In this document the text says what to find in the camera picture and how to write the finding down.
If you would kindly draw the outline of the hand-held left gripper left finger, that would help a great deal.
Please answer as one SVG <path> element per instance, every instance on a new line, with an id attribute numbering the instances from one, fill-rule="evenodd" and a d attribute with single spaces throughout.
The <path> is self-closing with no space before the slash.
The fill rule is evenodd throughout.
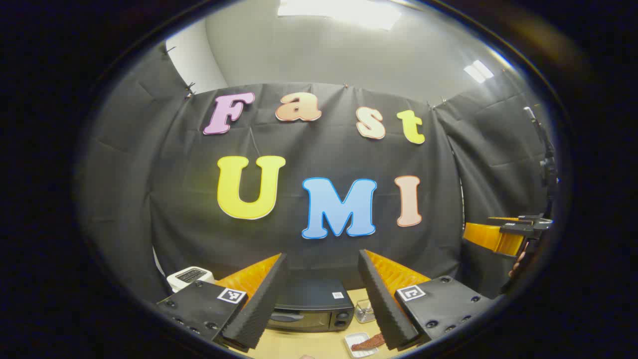
<path id="1" fill-rule="evenodd" d="M 206 345 L 248 352 L 257 347 L 288 275 L 287 255 L 279 253 L 215 283 L 196 279 L 156 309 Z"/>

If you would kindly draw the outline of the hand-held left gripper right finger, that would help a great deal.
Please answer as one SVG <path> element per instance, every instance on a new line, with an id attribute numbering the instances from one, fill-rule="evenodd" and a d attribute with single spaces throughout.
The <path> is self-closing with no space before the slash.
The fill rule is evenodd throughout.
<path id="1" fill-rule="evenodd" d="M 358 271 L 390 350 L 406 350 L 467 327 L 494 301 L 450 276 L 433 279 L 367 249 Z"/>

